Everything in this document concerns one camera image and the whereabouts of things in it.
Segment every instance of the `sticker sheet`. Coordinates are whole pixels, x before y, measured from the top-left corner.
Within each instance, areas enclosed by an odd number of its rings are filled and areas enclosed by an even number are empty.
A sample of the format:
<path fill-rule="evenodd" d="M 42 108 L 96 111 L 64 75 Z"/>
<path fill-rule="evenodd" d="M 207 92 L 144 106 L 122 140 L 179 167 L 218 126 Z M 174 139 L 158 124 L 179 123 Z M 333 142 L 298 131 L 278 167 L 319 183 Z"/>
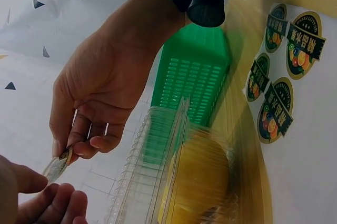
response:
<path fill-rule="evenodd" d="M 274 223 L 337 223 L 337 20 L 273 4 L 243 92 Z"/>

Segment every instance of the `clear plastic lid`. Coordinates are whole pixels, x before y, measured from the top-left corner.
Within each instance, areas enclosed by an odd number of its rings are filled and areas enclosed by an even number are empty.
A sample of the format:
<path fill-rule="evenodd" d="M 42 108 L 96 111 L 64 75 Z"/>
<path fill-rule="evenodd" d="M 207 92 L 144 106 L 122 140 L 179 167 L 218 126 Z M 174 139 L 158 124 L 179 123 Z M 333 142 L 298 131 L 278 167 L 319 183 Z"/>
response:
<path fill-rule="evenodd" d="M 233 151 L 216 133 L 189 123 L 188 109 L 183 98 L 178 111 L 148 111 L 107 223 L 235 223 L 237 197 L 228 190 Z M 151 137 L 165 146 L 161 153 L 144 144 Z"/>

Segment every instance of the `fingers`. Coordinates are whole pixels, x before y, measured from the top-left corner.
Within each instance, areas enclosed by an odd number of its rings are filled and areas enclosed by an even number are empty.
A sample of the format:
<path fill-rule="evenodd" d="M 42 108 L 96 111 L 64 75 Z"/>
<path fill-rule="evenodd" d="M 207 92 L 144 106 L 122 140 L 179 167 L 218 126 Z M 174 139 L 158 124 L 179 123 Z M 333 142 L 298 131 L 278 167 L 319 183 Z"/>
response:
<path fill-rule="evenodd" d="M 90 139 L 90 145 L 96 148 L 99 152 L 108 153 L 120 143 L 124 124 L 112 125 L 109 124 L 104 137 L 93 137 Z"/>
<path fill-rule="evenodd" d="M 77 218 L 77 222 L 85 223 L 83 222 L 83 219 L 85 220 L 87 205 L 88 199 L 84 192 L 73 192 L 67 207 L 67 211 L 60 224 L 74 223 L 75 218 Z"/>
<path fill-rule="evenodd" d="M 11 163 L 12 171 L 16 176 L 18 191 L 25 194 L 42 191 L 48 184 L 46 177 L 23 165 Z"/>
<path fill-rule="evenodd" d="M 73 224 L 88 224 L 88 222 L 83 217 L 76 217 Z"/>
<path fill-rule="evenodd" d="M 92 158 L 97 152 L 108 153 L 120 143 L 124 124 L 108 125 L 105 136 L 94 136 L 89 141 L 78 142 L 73 151 L 84 159 Z"/>
<path fill-rule="evenodd" d="M 53 202 L 58 187 L 51 184 L 33 199 L 19 205 L 16 224 L 34 223 Z"/>
<path fill-rule="evenodd" d="M 92 147 L 89 141 L 78 142 L 73 145 L 73 152 L 84 159 L 90 159 L 95 156 L 98 149 Z"/>
<path fill-rule="evenodd" d="M 92 122 L 88 139 L 94 136 L 104 136 L 107 123 L 95 123 Z"/>
<path fill-rule="evenodd" d="M 77 111 L 73 127 L 69 134 L 68 145 L 72 145 L 76 142 L 86 141 L 88 138 L 89 130 L 91 126 L 91 121 Z"/>
<path fill-rule="evenodd" d="M 54 137 L 53 156 L 60 156 L 65 150 L 74 118 L 74 100 L 65 77 L 59 77 L 53 90 L 53 103 L 49 127 Z"/>
<path fill-rule="evenodd" d="M 74 187 L 69 184 L 62 184 L 58 187 L 57 193 L 52 203 L 40 215 L 36 224 L 48 223 L 59 224 L 66 214 L 72 194 L 75 191 Z"/>

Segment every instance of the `fruit illustration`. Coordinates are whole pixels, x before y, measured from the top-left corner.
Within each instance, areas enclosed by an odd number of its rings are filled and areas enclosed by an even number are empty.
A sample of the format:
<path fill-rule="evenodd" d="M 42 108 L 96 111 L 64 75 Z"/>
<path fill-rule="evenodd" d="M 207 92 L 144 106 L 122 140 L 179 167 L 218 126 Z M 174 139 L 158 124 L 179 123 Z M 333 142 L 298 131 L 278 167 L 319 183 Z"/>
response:
<path fill-rule="evenodd" d="M 289 51 L 290 61 L 293 60 L 294 56 L 294 50 Z"/>
<path fill-rule="evenodd" d="M 263 129 L 267 131 L 268 130 L 268 125 L 269 125 L 269 122 L 267 120 L 265 120 L 263 122 Z"/>
<path fill-rule="evenodd" d="M 298 56 L 298 64 L 299 64 L 299 66 L 304 65 L 304 63 L 305 63 L 305 56 L 306 56 L 306 53 L 303 52 L 303 51 L 300 51 L 299 56 Z"/>
<path fill-rule="evenodd" d="M 276 43 L 276 41 L 277 41 L 277 33 L 274 33 L 273 34 L 273 43 Z"/>
<path fill-rule="evenodd" d="M 275 124 L 274 130 L 270 133 L 270 138 L 275 139 L 277 137 L 277 130 L 278 129 L 279 129 L 279 127 L 277 126 L 277 124 Z"/>
<path fill-rule="evenodd" d="M 268 125 L 268 132 L 269 132 L 269 133 L 273 132 L 274 129 L 275 129 L 275 127 L 276 127 L 276 121 L 275 121 L 275 119 L 273 118 L 273 119 L 271 119 L 271 121 L 269 122 L 269 125 Z"/>
<path fill-rule="evenodd" d="M 253 88 L 253 83 L 254 83 L 254 76 L 251 76 L 249 79 L 249 88 L 252 90 Z"/>
<path fill-rule="evenodd" d="M 300 50 L 298 48 L 294 48 L 294 56 L 297 57 L 299 55 Z"/>
<path fill-rule="evenodd" d="M 259 87 L 257 86 L 257 83 L 255 83 L 253 86 L 253 93 L 256 93 L 257 91 L 259 91 Z"/>
<path fill-rule="evenodd" d="M 303 70 L 307 70 L 309 68 L 309 65 L 310 65 L 309 55 L 305 54 L 305 61 L 304 64 L 302 65 Z"/>
<path fill-rule="evenodd" d="M 298 62 L 298 58 L 297 57 L 294 57 L 293 60 L 292 60 L 292 62 L 293 62 L 293 66 L 294 67 L 298 67 L 299 62 Z"/>
<path fill-rule="evenodd" d="M 280 43 L 281 43 L 281 38 L 280 38 L 280 35 L 277 34 L 276 44 L 279 45 Z"/>
<path fill-rule="evenodd" d="M 265 121 L 265 120 L 267 119 L 267 114 L 268 114 L 267 111 L 264 111 L 264 112 L 263 112 L 263 115 L 262 115 L 262 121 Z"/>

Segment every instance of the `black triangle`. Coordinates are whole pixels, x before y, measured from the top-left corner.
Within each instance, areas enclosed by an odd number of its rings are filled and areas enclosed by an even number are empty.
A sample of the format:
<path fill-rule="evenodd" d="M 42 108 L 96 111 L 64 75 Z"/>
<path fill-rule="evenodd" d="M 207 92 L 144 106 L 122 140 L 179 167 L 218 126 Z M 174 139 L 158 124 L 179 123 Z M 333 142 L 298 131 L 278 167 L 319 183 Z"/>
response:
<path fill-rule="evenodd" d="M 34 8 L 37 9 L 39 7 L 44 6 L 45 4 L 42 2 L 39 2 L 38 0 L 33 0 Z"/>
<path fill-rule="evenodd" d="M 10 83 L 6 86 L 5 89 L 7 89 L 7 90 L 16 90 L 16 88 L 15 88 L 13 82 L 10 82 Z"/>
<path fill-rule="evenodd" d="M 46 57 L 46 58 L 50 58 L 49 53 L 46 50 L 46 47 L 43 46 L 43 52 L 42 52 L 42 56 Z"/>

